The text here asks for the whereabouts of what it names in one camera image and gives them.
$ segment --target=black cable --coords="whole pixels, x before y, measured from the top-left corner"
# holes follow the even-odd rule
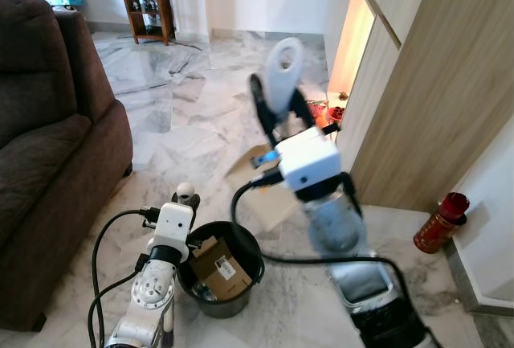
[[[122,211],[121,213],[116,214],[114,217],[112,217],[102,228],[100,234],[96,237],[95,246],[93,247],[93,254],[91,258],[91,274],[93,279],[93,291],[95,293],[95,296],[98,296],[99,294],[99,287],[98,287],[98,272],[96,271],[96,257],[98,256],[98,249],[100,247],[100,241],[104,237],[105,232],[109,227],[116,221],[118,218],[123,217],[124,215],[129,214],[140,214],[141,210],[126,210]],[[102,304],[100,301],[98,301],[98,306],[96,307],[96,312],[98,314],[98,329],[100,330],[100,347],[104,348],[104,340],[105,340],[105,330],[104,330],[104,314],[102,312]]]
[[[115,282],[114,284],[112,285],[109,285],[107,288],[105,288],[104,290],[102,290],[100,293],[98,293],[96,296],[95,296],[95,299],[93,300],[93,302],[91,303],[91,305],[89,306],[89,312],[88,312],[88,333],[89,333],[89,342],[91,343],[91,348],[96,348],[96,340],[95,340],[95,332],[93,331],[93,312],[95,311],[95,306],[99,306],[100,307],[100,298],[105,294],[107,293],[109,290],[112,290],[114,289],[116,286],[119,286],[119,285],[122,285],[124,284],[125,282],[131,280],[132,278],[134,278],[135,276],[137,276],[139,272],[137,270],[135,270],[134,272],[130,273],[128,276],[126,276],[125,278]]]
[[[418,317],[418,319],[421,320],[419,317],[413,303],[412,299],[409,294],[409,290],[407,288],[405,277],[403,276],[403,272],[400,270],[400,268],[392,261],[387,258],[383,257],[371,257],[371,256],[353,256],[353,257],[321,257],[321,258],[310,258],[310,257],[283,257],[283,256],[273,256],[272,254],[262,252],[260,248],[255,248],[255,245],[247,242],[247,239],[243,236],[241,230],[239,229],[238,222],[236,219],[235,210],[237,207],[237,203],[241,196],[251,188],[254,188],[256,186],[262,186],[263,182],[262,180],[256,180],[255,182],[249,182],[246,185],[241,186],[232,197],[232,203],[230,205],[230,217],[232,219],[232,223],[234,224],[234,233],[236,237],[238,238],[238,241],[243,244],[247,249],[250,251],[253,251],[252,254],[255,254],[256,256],[260,256],[263,258],[266,258],[267,260],[279,263],[279,264],[302,264],[302,265],[314,265],[314,264],[338,264],[338,263],[351,263],[351,262],[374,262],[374,263],[383,263],[388,264],[393,270],[394,273],[398,279],[398,283],[400,284],[400,288],[402,290],[405,302],[407,305],[412,309],[412,312]],[[426,328],[426,331],[431,335],[431,337],[434,339],[434,343],[438,348],[443,348],[443,346],[437,341],[434,334],[429,328]]]

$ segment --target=baseboard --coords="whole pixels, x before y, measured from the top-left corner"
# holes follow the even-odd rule
[[[114,33],[130,33],[132,34],[132,29],[130,28],[130,24],[122,24],[122,23],[102,23],[97,21],[88,21],[89,31],[91,33],[95,32],[114,32]]]
[[[512,308],[479,303],[453,240],[450,240],[444,246],[443,250],[447,257],[448,264],[450,265],[451,275],[459,291],[460,300],[466,311],[494,316],[514,317],[514,309]]]
[[[200,35],[198,33],[175,32],[175,40],[183,43],[208,43],[209,35]]]
[[[289,33],[265,31],[236,31],[231,29],[213,29],[213,39],[265,39],[279,41],[287,37],[296,37],[304,43],[324,44],[323,35],[316,33]]]
[[[479,333],[482,344],[487,348],[505,348],[514,346],[512,332],[512,319],[510,317],[490,316],[487,314],[473,314],[476,331]]]

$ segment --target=white plastic piece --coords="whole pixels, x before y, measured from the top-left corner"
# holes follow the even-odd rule
[[[194,195],[193,183],[182,182],[180,185],[178,185],[177,196],[178,196],[179,203],[186,204],[186,202],[189,201],[193,195]]]
[[[304,47],[294,37],[279,41],[267,57],[264,98],[268,108],[280,120],[288,115],[292,94],[300,81],[303,66]]]
[[[192,219],[191,207],[180,203],[165,203],[159,213],[153,238],[146,246],[147,253],[149,254],[154,246],[166,245],[177,249],[182,254],[180,262],[186,261],[189,255],[186,238],[190,232]]]
[[[317,127],[281,141],[275,150],[280,155],[280,173],[293,191],[302,190],[341,172],[341,155],[335,143]]]

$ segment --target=sofa cushion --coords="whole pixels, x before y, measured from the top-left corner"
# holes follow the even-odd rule
[[[0,148],[76,113],[63,36],[44,0],[0,0]]]
[[[89,119],[74,114],[24,133],[0,149],[0,247],[79,146],[90,126]]]

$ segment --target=light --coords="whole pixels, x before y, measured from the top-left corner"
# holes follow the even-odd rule
[[[351,93],[374,19],[366,0],[349,1],[328,92]]]

